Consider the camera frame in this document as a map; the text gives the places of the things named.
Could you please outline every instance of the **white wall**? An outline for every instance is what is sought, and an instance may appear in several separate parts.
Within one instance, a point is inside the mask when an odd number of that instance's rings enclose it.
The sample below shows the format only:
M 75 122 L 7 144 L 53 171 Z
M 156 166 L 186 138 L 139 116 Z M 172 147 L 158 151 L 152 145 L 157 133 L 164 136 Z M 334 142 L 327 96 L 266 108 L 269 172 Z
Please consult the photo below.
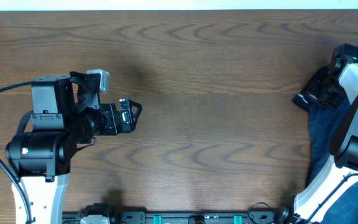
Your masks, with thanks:
M 358 9 L 358 0 L 0 0 L 0 11 Z

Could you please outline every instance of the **green tape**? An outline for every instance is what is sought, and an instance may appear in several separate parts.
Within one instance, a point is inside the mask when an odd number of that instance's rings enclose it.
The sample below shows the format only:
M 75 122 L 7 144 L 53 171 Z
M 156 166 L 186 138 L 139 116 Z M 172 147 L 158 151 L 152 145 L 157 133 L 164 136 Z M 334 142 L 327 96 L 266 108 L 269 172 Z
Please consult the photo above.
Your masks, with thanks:
M 242 224 L 242 216 L 235 215 L 234 216 L 234 224 Z
M 153 224 L 162 224 L 162 217 L 161 215 L 155 215 L 153 217 Z

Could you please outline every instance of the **jeans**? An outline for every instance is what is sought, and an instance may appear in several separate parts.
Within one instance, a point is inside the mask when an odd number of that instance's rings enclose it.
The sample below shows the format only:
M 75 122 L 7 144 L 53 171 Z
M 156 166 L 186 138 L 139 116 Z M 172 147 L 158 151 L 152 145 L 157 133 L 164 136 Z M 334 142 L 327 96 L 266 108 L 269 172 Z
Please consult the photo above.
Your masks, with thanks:
M 349 101 L 345 99 L 338 109 L 311 105 L 309 110 L 309 133 L 311 141 L 311 176 L 309 183 L 317 176 L 329 156 L 329 142 L 338 125 L 348 111 Z M 358 182 L 350 187 L 329 208 L 322 224 L 358 223 Z

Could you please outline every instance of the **blue cloth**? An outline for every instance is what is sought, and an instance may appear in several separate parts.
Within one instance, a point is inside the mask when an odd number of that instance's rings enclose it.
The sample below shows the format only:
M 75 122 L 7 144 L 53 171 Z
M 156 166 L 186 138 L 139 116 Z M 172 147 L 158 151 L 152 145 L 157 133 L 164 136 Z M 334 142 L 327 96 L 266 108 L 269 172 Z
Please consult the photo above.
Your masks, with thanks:
M 311 105 L 309 110 L 309 133 L 311 141 L 311 182 L 325 165 L 329 156 L 329 142 L 349 109 L 345 99 L 338 109 Z M 350 187 L 329 208 L 321 224 L 358 223 L 358 183 Z

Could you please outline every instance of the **wood grain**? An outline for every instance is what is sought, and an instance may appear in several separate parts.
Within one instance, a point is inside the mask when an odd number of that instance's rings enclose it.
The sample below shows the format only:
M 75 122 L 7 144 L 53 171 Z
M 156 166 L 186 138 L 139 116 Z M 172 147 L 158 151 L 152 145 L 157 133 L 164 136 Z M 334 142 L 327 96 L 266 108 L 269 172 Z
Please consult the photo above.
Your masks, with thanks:
M 65 210 L 277 207 L 308 171 L 291 98 L 343 42 L 358 44 L 358 11 L 0 12 L 0 87 L 103 68 L 102 102 L 142 103 L 133 133 L 73 158 Z M 29 87 L 0 94 L 1 157 L 31 108 Z M 0 170 L 0 223 L 14 222 L 10 188 Z

